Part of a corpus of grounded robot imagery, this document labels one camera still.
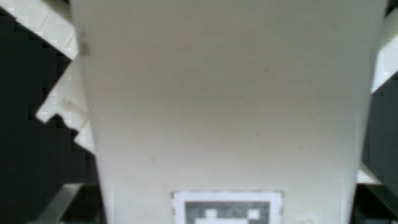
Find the black and white square pattern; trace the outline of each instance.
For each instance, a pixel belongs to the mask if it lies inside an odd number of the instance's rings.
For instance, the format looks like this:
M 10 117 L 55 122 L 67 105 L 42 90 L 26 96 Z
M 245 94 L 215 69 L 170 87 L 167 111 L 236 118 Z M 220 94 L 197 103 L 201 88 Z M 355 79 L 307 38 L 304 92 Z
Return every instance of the black and white square pattern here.
M 176 224 L 280 224 L 280 192 L 172 194 Z

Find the dark background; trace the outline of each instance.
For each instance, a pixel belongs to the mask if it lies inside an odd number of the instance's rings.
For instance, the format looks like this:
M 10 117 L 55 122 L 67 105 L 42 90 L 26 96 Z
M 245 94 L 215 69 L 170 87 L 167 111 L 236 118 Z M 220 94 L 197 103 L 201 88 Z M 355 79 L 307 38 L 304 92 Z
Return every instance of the dark background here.
M 69 59 L 0 9 L 0 223 L 37 218 L 64 183 L 97 183 L 96 161 L 60 117 L 35 111 Z M 364 162 L 398 195 L 398 77 L 373 95 Z

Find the white surface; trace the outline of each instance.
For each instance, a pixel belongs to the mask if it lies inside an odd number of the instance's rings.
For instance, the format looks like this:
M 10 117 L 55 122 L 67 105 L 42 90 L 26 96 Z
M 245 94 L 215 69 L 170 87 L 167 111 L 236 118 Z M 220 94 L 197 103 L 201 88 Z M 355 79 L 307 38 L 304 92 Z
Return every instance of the white surface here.
M 375 184 L 375 185 L 382 184 L 382 182 L 376 179 L 376 176 L 375 176 L 373 172 L 369 171 L 364 164 L 360 164 L 360 169 L 359 169 L 359 173 L 357 173 L 357 183 L 359 184 Z
M 80 132 L 76 143 L 96 153 L 78 58 L 69 64 L 35 116 L 46 122 L 57 114 L 65 126 Z
M 396 72 L 398 72 L 398 10 L 391 12 L 382 27 L 382 47 L 378 51 L 371 92 L 376 91 L 376 89 L 387 82 Z
M 0 6 L 21 25 L 73 59 L 78 54 L 78 43 L 69 9 L 62 0 L 0 0 Z
M 73 1 L 110 224 L 172 223 L 176 189 L 348 222 L 384 3 Z

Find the white panel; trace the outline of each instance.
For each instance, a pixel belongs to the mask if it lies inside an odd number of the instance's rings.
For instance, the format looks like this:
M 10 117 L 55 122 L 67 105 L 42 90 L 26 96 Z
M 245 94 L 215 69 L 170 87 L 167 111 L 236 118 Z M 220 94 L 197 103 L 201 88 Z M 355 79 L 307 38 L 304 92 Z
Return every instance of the white panel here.
M 176 190 L 277 190 L 282 224 L 348 222 L 384 6 L 73 1 L 110 224 L 170 224 Z

